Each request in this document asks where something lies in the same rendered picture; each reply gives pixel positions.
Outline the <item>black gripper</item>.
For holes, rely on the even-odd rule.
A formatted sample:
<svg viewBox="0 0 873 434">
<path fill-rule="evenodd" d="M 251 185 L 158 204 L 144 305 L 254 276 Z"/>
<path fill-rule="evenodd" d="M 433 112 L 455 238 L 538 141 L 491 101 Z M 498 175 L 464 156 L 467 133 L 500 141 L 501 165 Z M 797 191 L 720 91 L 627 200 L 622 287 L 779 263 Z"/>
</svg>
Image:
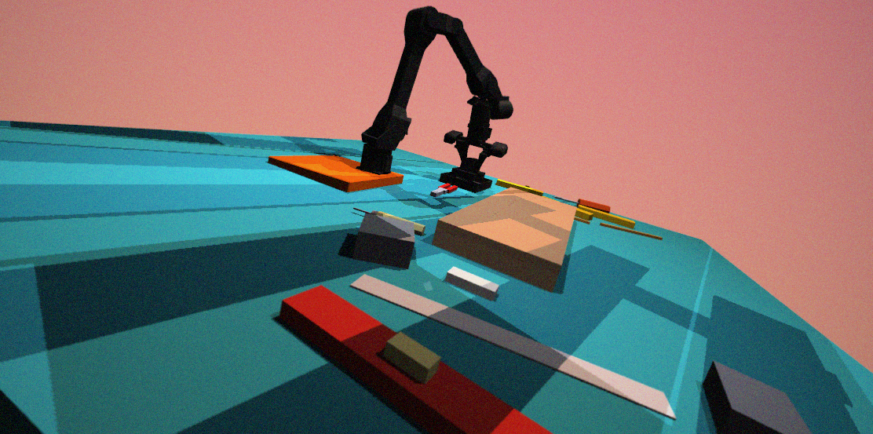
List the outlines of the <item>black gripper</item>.
<svg viewBox="0 0 873 434">
<path fill-rule="evenodd" d="M 496 158 L 503 158 L 508 150 L 507 144 L 504 143 L 486 143 L 487 129 L 489 126 L 489 122 L 474 122 L 470 119 L 467 126 L 469 127 L 467 137 L 464 137 L 462 132 L 455 130 L 447 132 L 447 134 L 444 135 L 445 143 L 453 144 L 455 142 L 455 148 L 457 148 L 458 150 L 461 161 L 462 158 L 467 158 L 468 148 L 470 145 L 483 148 L 483 151 L 479 153 L 476 172 L 479 171 L 479 168 L 481 168 L 486 158 L 490 158 L 491 155 L 495 156 Z"/>
</svg>

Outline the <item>awl with red handle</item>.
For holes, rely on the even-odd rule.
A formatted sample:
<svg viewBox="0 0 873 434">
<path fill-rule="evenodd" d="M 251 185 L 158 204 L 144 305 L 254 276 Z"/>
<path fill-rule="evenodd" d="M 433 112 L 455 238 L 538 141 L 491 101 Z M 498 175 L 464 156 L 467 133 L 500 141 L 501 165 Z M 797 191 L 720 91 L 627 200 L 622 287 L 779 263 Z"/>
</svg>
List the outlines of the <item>awl with red handle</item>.
<svg viewBox="0 0 873 434">
<path fill-rule="evenodd" d="M 458 189 L 458 186 L 455 186 L 455 185 L 451 186 L 450 184 L 443 184 L 443 185 L 439 186 L 437 188 L 437 190 L 431 191 L 430 195 L 433 195 L 433 197 L 437 197 L 438 195 L 442 195 L 442 194 L 446 194 L 446 193 L 449 194 L 457 189 Z"/>
</svg>

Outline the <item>tan wooden floor panel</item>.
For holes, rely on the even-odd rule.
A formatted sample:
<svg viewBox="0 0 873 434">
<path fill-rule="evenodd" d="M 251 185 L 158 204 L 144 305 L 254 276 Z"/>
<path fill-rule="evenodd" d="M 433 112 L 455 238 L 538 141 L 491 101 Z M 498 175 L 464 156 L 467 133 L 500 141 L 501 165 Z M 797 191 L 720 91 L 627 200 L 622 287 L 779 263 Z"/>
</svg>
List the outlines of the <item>tan wooden floor panel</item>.
<svg viewBox="0 0 873 434">
<path fill-rule="evenodd" d="M 438 219 L 432 245 L 553 293 L 576 209 L 507 188 Z"/>
</svg>

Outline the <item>yellow flat bar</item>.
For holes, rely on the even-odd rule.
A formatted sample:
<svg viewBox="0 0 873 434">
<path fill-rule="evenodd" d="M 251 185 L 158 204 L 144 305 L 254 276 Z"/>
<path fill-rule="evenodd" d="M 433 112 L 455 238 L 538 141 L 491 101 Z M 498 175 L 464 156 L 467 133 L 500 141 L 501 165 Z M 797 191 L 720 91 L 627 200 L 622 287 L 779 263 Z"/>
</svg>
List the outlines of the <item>yellow flat bar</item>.
<svg viewBox="0 0 873 434">
<path fill-rule="evenodd" d="M 532 194 L 535 194 L 535 195 L 542 195 L 542 194 L 543 194 L 543 191 L 539 191 L 539 190 L 536 190 L 536 189 L 533 189 L 533 188 L 528 188 L 528 187 L 525 187 L 525 186 L 522 186 L 522 185 L 519 185 L 519 184 L 514 184 L 514 183 L 511 183 L 511 182 L 508 182 L 508 181 L 503 181 L 503 180 L 500 180 L 500 179 L 497 180 L 496 185 L 501 186 L 501 187 L 504 187 L 504 188 L 517 188 L 517 189 L 519 189 L 519 190 L 521 190 L 521 191 L 526 191 L 526 192 L 529 192 L 529 193 L 532 193 Z"/>
<path fill-rule="evenodd" d="M 610 222 L 615 223 L 615 224 L 621 224 L 623 226 L 630 227 L 630 228 L 634 228 L 634 225 L 636 225 L 636 222 L 632 221 L 631 219 L 626 219 L 623 217 L 615 216 L 615 215 L 612 215 L 610 213 L 605 213 L 604 211 L 595 210 L 595 209 L 588 208 L 588 207 L 582 206 L 582 205 L 579 205 L 578 208 L 581 210 L 590 211 L 590 213 L 594 214 L 594 217 L 597 217 L 600 219 L 605 219 L 605 221 L 610 221 Z"/>
<path fill-rule="evenodd" d="M 585 210 L 581 210 L 581 209 L 577 208 L 576 212 L 575 212 L 575 216 L 580 217 L 582 219 L 586 219 L 587 221 L 589 221 L 590 219 L 593 219 L 594 214 L 590 213 L 590 211 L 585 211 Z"/>
</svg>

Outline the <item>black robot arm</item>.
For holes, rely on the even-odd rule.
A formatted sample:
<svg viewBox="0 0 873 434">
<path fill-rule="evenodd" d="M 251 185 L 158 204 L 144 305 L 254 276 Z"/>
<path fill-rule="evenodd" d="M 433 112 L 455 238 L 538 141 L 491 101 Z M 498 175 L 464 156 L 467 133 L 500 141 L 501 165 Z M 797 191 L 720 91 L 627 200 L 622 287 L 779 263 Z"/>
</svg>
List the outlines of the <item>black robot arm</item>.
<svg viewBox="0 0 873 434">
<path fill-rule="evenodd" d="M 513 105 L 503 96 L 495 76 L 486 68 L 471 45 L 460 19 L 438 11 L 431 5 L 411 10 L 404 27 L 405 47 L 396 71 L 389 99 L 379 110 L 373 125 L 361 134 L 362 158 L 358 170 L 377 175 L 391 173 L 391 165 L 398 144 L 408 135 L 411 118 L 407 104 L 418 77 L 418 70 L 427 47 L 436 35 L 445 35 L 447 42 L 466 73 L 471 94 L 471 121 L 487 123 L 511 118 Z M 478 97 L 475 97 L 478 96 Z"/>
</svg>

